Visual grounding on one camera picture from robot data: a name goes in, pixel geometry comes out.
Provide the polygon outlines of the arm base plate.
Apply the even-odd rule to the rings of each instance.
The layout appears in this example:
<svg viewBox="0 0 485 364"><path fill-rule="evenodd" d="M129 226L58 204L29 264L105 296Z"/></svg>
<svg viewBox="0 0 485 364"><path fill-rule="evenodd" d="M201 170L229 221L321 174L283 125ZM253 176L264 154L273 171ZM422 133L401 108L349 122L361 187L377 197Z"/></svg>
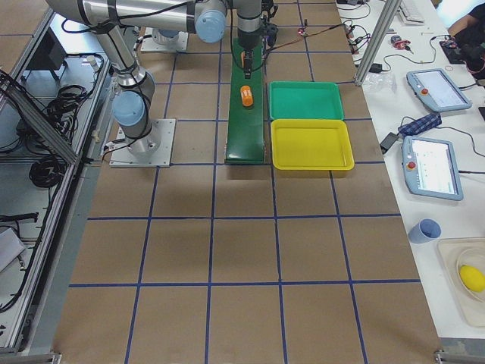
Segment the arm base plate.
<svg viewBox="0 0 485 364"><path fill-rule="evenodd" d="M186 52L189 34L147 27L140 50L143 53Z"/></svg>
<svg viewBox="0 0 485 364"><path fill-rule="evenodd" d="M119 127L117 138L120 143L110 148L109 165L113 168L168 168L176 128L175 119L151 119L152 130L148 136L131 144Z"/></svg>

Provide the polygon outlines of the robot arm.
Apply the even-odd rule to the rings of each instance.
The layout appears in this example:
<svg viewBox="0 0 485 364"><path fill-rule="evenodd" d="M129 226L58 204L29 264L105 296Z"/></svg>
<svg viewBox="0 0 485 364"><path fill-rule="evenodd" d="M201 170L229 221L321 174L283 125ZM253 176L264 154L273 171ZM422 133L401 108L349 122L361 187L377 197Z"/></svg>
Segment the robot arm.
<svg viewBox="0 0 485 364"><path fill-rule="evenodd" d="M139 63L121 32L123 26L151 27L163 34L196 34L206 43L224 36L229 1L50 1L54 12L93 33L117 75L120 95L112 113L133 155L158 149L161 138L149 109L155 81Z"/></svg>
<svg viewBox="0 0 485 364"><path fill-rule="evenodd" d="M227 1L230 17L233 20L233 10L237 16L237 42L242 49L239 60L231 50L234 64L239 67L246 79L250 79L254 71L263 67L266 58L273 51L277 41L278 27L271 22L278 12L279 5L274 1ZM253 67L254 50L265 42L265 50L261 64Z"/></svg>

